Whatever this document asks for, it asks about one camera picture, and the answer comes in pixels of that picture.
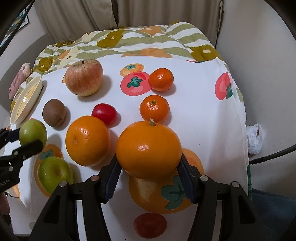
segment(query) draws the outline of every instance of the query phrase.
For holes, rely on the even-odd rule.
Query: white bowl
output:
[[[11,112],[10,124],[20,124],[33,108],[42,88],[41,75],[33,78],[23,89]]]

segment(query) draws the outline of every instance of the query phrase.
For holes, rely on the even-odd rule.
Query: beige curtain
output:
[[[87,32],[117,27],[111,0],[36,0],[34,5],[54,42],[74,41]]]
[[[118,27],[169,25],[184,21],[199,28],[215,45],[221,0],[113,0]]]
[[[221,0],[36,0],[38,17],[55,42],[74,41],[91,31],[131,26],[198,27],[215,45]]]

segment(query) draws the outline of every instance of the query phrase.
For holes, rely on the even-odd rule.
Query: stuffed toy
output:
[[[19,89],[20,85],[28,78],[28,76],[30,75],[30,72],[31,72],[30,64],[29,63],[23,64],[8,90],[10,100],[13,100],[13,97],[17,93],[17,90]]]

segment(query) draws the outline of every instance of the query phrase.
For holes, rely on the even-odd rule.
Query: plastic bag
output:
[[[248,135],[248,153],[258,154],[262,149],[264,132],[260,124],[247,126]]]

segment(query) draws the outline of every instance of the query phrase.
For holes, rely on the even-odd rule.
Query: green apple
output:
[[[52,194],[61,181],[74,183],[73,171],[64,159],[51,156],[45,158],[37,169],[38,180],[44,189]]]
[[[45,147],[47,141],[45,125],[41,121],[35,119],[26,121],[20,128],[20,144],[23,146],[37,139],[41,140],[43,142],[43,147]]]

